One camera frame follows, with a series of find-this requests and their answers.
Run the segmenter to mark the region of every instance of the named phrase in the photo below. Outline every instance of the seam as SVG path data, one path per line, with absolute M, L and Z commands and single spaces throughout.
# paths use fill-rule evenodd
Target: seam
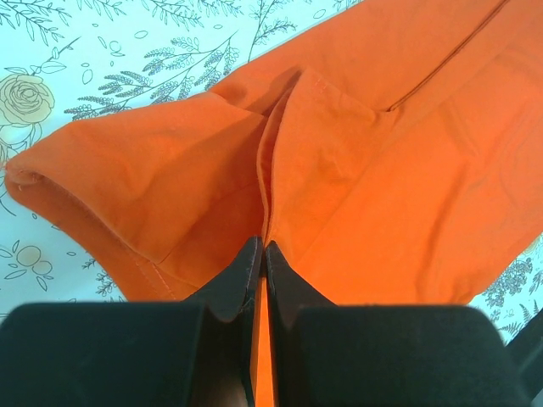
M 424 85 L 430 82 L 450 61 L 457 56 L 465 48 L 468 43 L 472 41 L 510 2 L 510 0 L 501 0 L 500 3 L 494 7 L 490 13 L 483 19 L 483 21 L 473 30 L 466 38 L 460 42 L 446 57 L 435 67 L 428 75 L 426 75 L 418 84 L 415 85 L 407 94 L 401 97 L 397 102 L 393 103 L 386 112 L 393 112 L 410 99 L 415 93 L 419 91 Z
M 132 250 L 126 245 L 126 243 L 124 243 L 122 241 L 122 239 L 120 239 L 115 233 L 113 233 L 105 224 L 102 220 L 100 220 L 77 196 L 75 196 L 73 193 L 71 193 L 70 191 L 68 191 L 67 189 L 63 188 L 62 186 L 60 186 L 57 182 L 53 181 L 51 178 L 45 176 L 44 174 L 40 174 L 36 171 L 25 171 L 25 170 L 17 170 L 17 173 L 18 174 L 23 174 L 23 173 L 31 173 L 32 176 L 42 176 L 43 177 L 43 180 L 49 184 L 51 184 L 53 187 L 57 188 L 58 190 L 60 190 L 62 193 L 65 193 L 70 199 L 72 199 L 77 206 L 79 206 L 84 212 L 86 212 L 87 216 L 89 216 L 90 218 L 92 218 L 92 220 L 96 221 L 101 228 L 103 228 L 110 236 L 112 236 L 112 238 L 114 240 L 116 240 L 116 242 L 118 242 L 121 246 L 121 248 L 128 254 L 128 256 L 132 259 L 134 265 L 136 266 L 136 269 L 139 271 L 139 274 L 148 282 L 149 284 L 149 288 L 152 290 L 152 292 L 156 295 L 156 296 L 159 296 L 159 292 L 156 290 L 156 288 L 154 287 L 154 284 L 148 279 L 148 276 L 147 274 L 145 273 L 145 271 L 142 269 L 142 266 L 137 262 Z M 165 288 L 167 289 L 168 293 L 170 295 L 172 295 L 172 292 L 171 292 L 171 288 L 165 283 L 165 281 L 160 278 L 160 280 L 162 281 L 162 283 L 165 285 Z
M 168 283 L 166 283 L 166 281 L 164 280 L 164 278 L 162 278 L 162 275 L 160 274 L 159 270 L 157 269 L 156 267 L 156 264 L 153 263 L 152 261 L 148 260 L 148 262 L 151 264 L 151 267 L 153 268 L 154 272 L 156 273 L 156 275 L 159 277 L 159 279 L 162 281 L 162 284 L 164 284 L 164 287 L 166 287 L 166 289 L 168 290 L 168 293 L 170 294 L 170 297 L 172 299 L 176 299 L 176 296 L 175 294 L 173 293 L 173 291 L 171 291 L 171 288 L 170 286 L 168 285 Z M 191 287 L 194 287 L 196 288 L 193 284 L 191 284 L 190 282 L 185 282 L 186 284 L 188 284 L 189 286 Z

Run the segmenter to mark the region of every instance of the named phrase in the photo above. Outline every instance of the leaf print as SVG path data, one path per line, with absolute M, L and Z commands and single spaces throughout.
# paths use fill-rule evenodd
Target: leaf print
M 59 61 L 47 61 L 41 66 L 44 74 L 54 74 L 66 69 L 66 65 L 61 64 Z
M 98 286 L 96 294 L 100 294 L 102 297 L 105 297 L 107 294 L 113 291 L 114 287 L 117 287 L 113 279 L 105 271 L 98 273 L 96 280 L 101 283 Z
M 323 9 L 317 11 L 316 13 L 314 13 L 314 14 L 313 14 L 313 18 L 314 18 L 315 20 L 319 20 L 319 19 L 321 19 L 321 18 L 324 16 L 325 13 L 326 13 L 326 10 L 323 8 Z
M 136 38 L 136 39 L 138 39 L 138 40 L 142 40 L 142 39 L 145 38 L 147 35 L 148 35 L 148 31 L 146 31 L 146 30 L 141 30 L 141 31 L 138 31 L 136 34 L 134 34 L 134 38 Z
M 532 315 L 530 315 L 528 309 L 524 305 L 520 304 L 520 308 L 523 309 L 524 324 L 527 324 L 529 320 L 532 319 Z
M 267 2 L 266 0 L 258 0 L 257 8 L 251 7 L 252 13 L 249 17 L 258 20 L 258 27 L 256 28 L 255 37 L 253 38 L 249 50 L 248 61 L 251 60 L 255 46 L 267 44 L 270 37 L 278 33 L 287 33 L 289 30 L 296 31 L 296 25 L 288 21 L 286 17 L 283 19 L 275 19 L 271 25 L 266 23 L 271 14 L 292 1 L 293 0 L 271 0 L 270 2 Z
M 512 337 L 516 336 L 521 329 L 523 329 L 523 324 L 518 321 L 498 328 L 499 331 L 508 332 Z
M 105 300 L 104 302 L 105 303 L 114 303 L 114 302 L 124 303 L 125 299 L 122 298 L 121 296 L 118 296 L 116 300 L 113 297 L 109 297 L 109 301 Z
M 492 322 L 496 322 L 500 319 L 500 314 L 501 314 L 501 311 L 499 309 L 494 309 L 492 311 L 492 314 L 490 314 L 490 320 Z
M 207 17 L 217 16 L 224 13 L 225 17 L 231 15 L 238 17 L 239 14 L 243 14 L 241 6 L 235 6 L 234 0 L 196 0 L 198 10 L 205 13 Z
M 13 272 L 9 273 L 7 276 L 5 276 L 3 279 L 4 280 L 13 280 L 14 278 L 24 276 L 26 274 L 26 272 L 27 272 L 26 269 L 13 271 Z
M 530 295 L 540 287 L 541 283 L 543 283 L 543 270 L 538 271 L 532 278 L 532 285 L 529 288 Z
M 4 250 L 3 248 L 0 248 L 0 257 L 4 257 L 5 259 L 10 259 L 14 256 L 8 250 Z
M 31 69 L 32 69 L 32 74 L 31 75 L 34 76 L 34 75 L 42 73 L 42 67 L 43 66 L 46 67 L 47 72 L 44 72 L 44 73 L 47 73 L 47 74 L 52 74 L 52 73 L 60 72 L 61 70 L 64 70 L 66 67 L 63 64 L 61 64 L 59 61 L 56 61 L 55 59 L 59 59 L 61 54 L 64 51 L 73 50 L 74 48 L 72 47 L 72 45 L 74 45 L 74 43 L 77 42 L 80 38 L 81 37 L 78 36 L 75 40 L 73 40 L 70 43 L 66 44 L 60 50 L 57 50 L 57 52 L 54 52 L 54 50 L 56 49 L 56 47 L 55 47 L 53 49 L 52 55 L 48 58 L 48 60 L 43 62 L 40 66 L 34 66 L 34 65 L 31 66 Z
M 33 124 L 31 128 L 31 132 L 28 135 L 28 144 L 25 145 L 25 148 L 31 147 L 34 145 L 35 142 L 39 142 L 42 138 L 42 125 L 39 123 Z M 34 219 L 37 219 L 36 214 L 32 214 L 32 217 Z
M 343 11 L 361 2 L 361 0 L 333 0 L 337 12 Z
M 25 30 L 29 38 L 34 41 L 36 39 L 36 29 L 40 31 L 43 43 L 48 45 L 48 38 L 51 37 L 56 42 L 59 38 L 64 38 L 61 34 L 56 32 L 58 30 L 55 26 L 46 26 L 53 21 L 51 18 L 56 16 L 60 20 L 68 25 L 67 18 L 71 16 L 64 11 L 63 8 L 54 8 L 50 3 L 46 6 L 42 3 L 43 0 L 0 0 L 1 9 L 8 13 L 0 13 L 0 25 L 3 25 L 5 20 L 14 30 L 22 27 L 25 23 Z
M 83 85 L 87 85 L 90 81 L 92 81 L 92 70 L 85 70 L 81 77 L 81 81 L 83 82 Z
M 40 276 L 36 276 L 37 283 L 40 285 L 43 291 L 48 290 L 48 284 Z
M 95 102 L 97 104 L 101 104 L 102 106 L 108 106 L 113 103 L 113 98 L 96 98 L 94 96 L 85 96 L 82 98 L 78 98 L 77 100 Z
M 82 268 L 83 270 L 85 270 L 85 269 L 88 269 L 88 268 L 90 268 L 91 266 L 93 266 L 93 265 L 95 265 L 95 264 L 96 264 L 96 260 L 90 258 L 89 260 L 87 260 L 87 261 L 85 262 L 84 265 L 81 266 L 81 268 Z
M 84 2 L 77 0 L 77 7 L 80 10 L 82 10 L 83 3 L 85 3 L 89 9 L 96 11 L 96 13 L 100 16 L 102 15 L 102 12 L 104 12 L 104 14 L 107 15 L 108 19 L 111 21 L 113 21 L 112 12 L 115 13 L 115 15 L 126 15 L 126 13 L 119 7 L 122 2 L 111 3 L 110 0 L 92 0 L 91 3 L 90 0 L 84 0 Z
M 239 56 L 239 50 L 232 47 L 233 34 L 217 47 L 203 51 L 200 49 L 198 38 L 178 37 L 171 40 L 175 47 L 156 48 L 146 52 L 143 57 L 151 58 L 143 67 L 148 76 L 157 75 L 162 71 L 176 73 L 154 85 L 150 78 L 136 72 L 121 71 L 119 74 L 106 75 L 109 82 L 98 87 L 102 97 L 82 97 L 79 100 L 100 104 L 93 107 L 86 103 L 66 109 L 64 112 L 73 114 L 72 120 L 97 117 L 102 114 L 113 114 L 129 109 L 127 104 L 133 99 L 148 93 L 151 104 L 170 102 L 186 98 L 194 86 L 203 85 L 204 89 L 214 86 L 232 69 Z M 205 68 L 204 73 L 196 80 L 190 75 L 197 66 Z
M 154 7 L 153 10 L 149 10 L 147 3 L 142 1 L 143 7 L 151 11 L 151 16 L 158 16 L 165 25 L 168 24 L 168 20 L 172 20 L 178 27 L 184 26 L 188 31 L 191 27 L 204 27 L 200 21 L 200 17 L 184 4 L 184 0 L 177 2 L 167 2 L 162 0 L 148 0 Z
M 4 68 L 7 72 L 11 72 L 12 74 L 23 74 L 28 75 L 28 71 L 25 68 L 18 68 L 18 67 L 9 67 Z

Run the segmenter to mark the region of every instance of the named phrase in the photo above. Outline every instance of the fern print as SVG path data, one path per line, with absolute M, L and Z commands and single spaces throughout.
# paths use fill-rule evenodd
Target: fern print
M 524 305 L 520 304 L 520 308 L 523 310 L 524 325 L 526 325 L 532 319 L 532 315 Z
M 113 14 L 126 15 L 124 11 L 120 9 L 122 2 L 112 3 L 110 0 L 77 0 L 77 8 L 82 10 L 83 4 L 89 9 L 96 11 L 98 15 L 106 15 L 108 19 L 113 21 Z
M 188 31 L 194 27 L 204 27 L 200 21 L 200 17 L 196 12 L 190 9 L 185 0 L 178 0 L 176 2 L 162 1 L 162 0 L 141 0 L 143 8 L 151 13 L 153 17 L 158 16 L 160 21 L 165 25 L 168 25 L 168 21 L 173 21 L 178 27 L 183 26 Z
M 231 71 L 239 57 L 239 50 L 231 45 L 234 34 L 217 47 L 204 51 L 198 38 L 174 38 L 171 47 L 156 48 L 143 55 L 151 59 L 142 69 L 144 75 L 125 70 L 106 75 L 104 79 L 108 82 L 98 88 L 102 96 L 78 98 L 86 103 L 64 112 L 72 114 L 72 120 L 88 119 L 128 110 L 128 103 L 144 94 L 149 95 L 151 104 L 157 104 L 187 98 L 196 86 L 208 90 Z M 197 78 L 191 73 L 199 66 L 204 72 Z M 154 84 L 152 76 L 168 71 L 175 73 Z
M 43 0 L 0 0 L 0 26 L 6 23 L 14 30 L 24 27 L 32 41 L 41 37 L 43 43 L 49 45 L 50 39 L 58 42 L 64 38 L 51 18 L 58 18 L 68 26 L 71 15 L 64 8 Z
M 539 289 L 542 283 L 543 283 L 543 271 L 540 270 L 532 278 L 532 285 L 529 288 L 530 295 L 533 294 L 537 289 Z
M 271 0 L 270 2 L 267 2 L 266 0 L 258 0 L 257 7 L 251 7 L 251 14 L 249 16 L 258 20 L 258 27 L 249 50 L 248 61 L 251 60 L 255 46 L 266 45 L 271 37 L 278 33 L 287 34 L 289 31 L 296 31 L 296 25 L 291 23 L 286 17 L 283 19 L 275 19 L 271 24 L 267 23 L 267 19 L 270 15 L 292 1 L 293 0 Z
M 498 331 L 507 332 L 512 337 L 515 337 L 517 336 L 517 334 L 520 332 L 521 329 L 523 329 L 523 324 L 517 321 L 517 322 L 511 322 L 508 325 L 498 328 Z
M 496 322 L 500 319 L 500 314 L 501 314 L 501 311 L 499 309 L 494 309 L 492 311 L 492 314 L 490 314 L 490 320 L 492 322 Z
M 95 266 L 95 264 L 96 264 L 96 260 L 93 259 L 93 258 L 90 258 L 89 260 L 87 260 L 87 261 L 85 262 L 84 265 L 81 266 L 81 268 L 82 268 L 83 270 L 85 270 L 85 269 L 90 269 L 91 267 Z

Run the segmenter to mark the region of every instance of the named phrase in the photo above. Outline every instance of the orange cloth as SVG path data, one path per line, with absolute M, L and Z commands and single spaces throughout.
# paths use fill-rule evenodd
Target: orange cloth
M 130 299 L 185 298 L 262 233 L 336 303 L 466 303 L 543 230 L 542 14 L 366 0 L 210 92 L 67 125 L 8 190 Z

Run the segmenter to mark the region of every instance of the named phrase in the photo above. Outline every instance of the black object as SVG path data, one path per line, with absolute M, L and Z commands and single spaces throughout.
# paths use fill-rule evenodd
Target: black object
M 266 249 L 275 398 L 281 407 L 529 406 L 479 311 L 339 307 Z
M 181 303 L 19 307 L 0 327 L 0 405 L 254 406 L 261 257 L 250 239 Z
M 478 311 L 339 307 L 275 243 L 262 256 L 249 239 L 181 303 L 19 307 L 0 326 L 0 405 L 253 407 L 265 273 L 280 407 L 529 405 Z
M 507 345 L 528 395 L 534 399 L 543 389 L 543 313 L 537 314 Z

